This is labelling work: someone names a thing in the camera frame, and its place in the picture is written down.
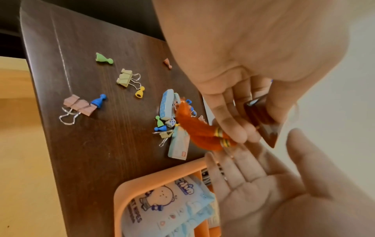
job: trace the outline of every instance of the brown pendant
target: brown pendant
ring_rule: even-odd
[[[283,124],[276,122],[267,113],[266,97],[267,95],[261,96],[244,103],[243,106],[250,122],[257,128],[265,142],[274,148]]]

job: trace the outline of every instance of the orange tassel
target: orange tassel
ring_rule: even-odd
[[[192,142],[200,148],[217,151],[236,144],[220,127],[210,126],[198,118],[192,117],[190,105],[185,101],[181,101],[179,104],[176,119],[190,135]]]

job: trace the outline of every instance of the green game pawn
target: green game pawn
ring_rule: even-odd
[[[158,127],[158,128],[164,126],[163,121],[160,120],[160,116],[159,116],[159,115],[156,116],[155,118],[156,118],[156,120],[157,120],[157,127]]]
[[[97,62],[107,62],[109,64],[113,64],[113,60],[112,59],[107,59],[105,56],[103,56],[100,53],[96,53],[96,61]]]

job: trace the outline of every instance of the wet wipes package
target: wet wipes package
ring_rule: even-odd
[[[181,226],[177,227],[166,237],[192,237],[194,236],[194,229],[207,218],[210,218],[214,213],[211,205],[205,206],[202,210],[198,211],[195,215],[189,218]]]
[[[121,218],[123,235],[166,237],[178,227],[187,233],[189,220],[193,224],[213,213],[207,207],[214,200],[214,194],[195,176],[180,178],[132,199]]]

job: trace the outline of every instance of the dice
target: dice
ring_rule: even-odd
[[[173,128],[176,124],[176,120],[174,118],[171,118],[167,122],[165,122],[165,125],[167,125],[168,128]]]

